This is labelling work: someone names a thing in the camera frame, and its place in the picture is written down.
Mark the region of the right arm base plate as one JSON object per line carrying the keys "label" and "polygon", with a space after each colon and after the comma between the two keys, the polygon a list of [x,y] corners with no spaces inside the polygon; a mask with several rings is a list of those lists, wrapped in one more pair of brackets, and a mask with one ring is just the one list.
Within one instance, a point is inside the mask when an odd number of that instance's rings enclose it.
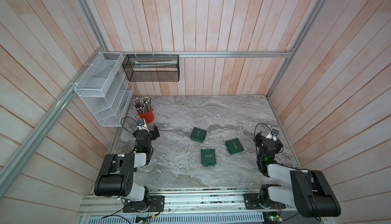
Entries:
{"label": "right arm base plate", "polygon": [[271,201],[268,197],[263,199],[259,193],[245,193],[243,195],[246,210],[286,209],[286,205]]}

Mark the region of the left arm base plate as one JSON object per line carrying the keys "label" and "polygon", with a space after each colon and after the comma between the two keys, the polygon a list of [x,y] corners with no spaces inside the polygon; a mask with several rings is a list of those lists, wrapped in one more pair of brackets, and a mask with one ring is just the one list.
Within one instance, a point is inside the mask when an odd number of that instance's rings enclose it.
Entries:
{"label": "left arm base plate", "polygon": [[126,201],[124,204],[124,213],[144,213],[144,212],[163,212],[165,207],[164,195],[146,196],[143,201]]}

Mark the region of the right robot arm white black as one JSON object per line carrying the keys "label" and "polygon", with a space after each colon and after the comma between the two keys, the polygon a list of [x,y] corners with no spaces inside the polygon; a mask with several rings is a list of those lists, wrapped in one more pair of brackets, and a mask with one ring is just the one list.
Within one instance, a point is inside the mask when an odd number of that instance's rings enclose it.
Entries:
{"label": "right robot arm white black", "polygon": [[340,216],[340,204],[321,171],[293,168],[278,163],[275,156],[280,153],[283,144],[273,132],[268,136],[255,134],[254,142],[258,148],[257,166],[260,173],[286,184],[262,185],[258,195],[261,207],[270,209],[284,204],[294,207],[305,218]]}

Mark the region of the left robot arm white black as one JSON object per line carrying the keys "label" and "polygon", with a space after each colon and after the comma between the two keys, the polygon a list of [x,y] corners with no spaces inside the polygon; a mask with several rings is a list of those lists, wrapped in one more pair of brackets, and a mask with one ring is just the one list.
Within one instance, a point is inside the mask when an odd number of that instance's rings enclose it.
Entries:
{"label": "left robot arm white black", "polygon": [[133,133],[135,148],[130,153],[108,154],[105,156],[98,173],[94,194],[104,197],[120,197],[126,205],[138,211],[146,211],[150,207],[149,190],[133,181],[137,168],[150,163],[153,155],[152,141],[160,137],[158,127],[153,130],[142,128]]}

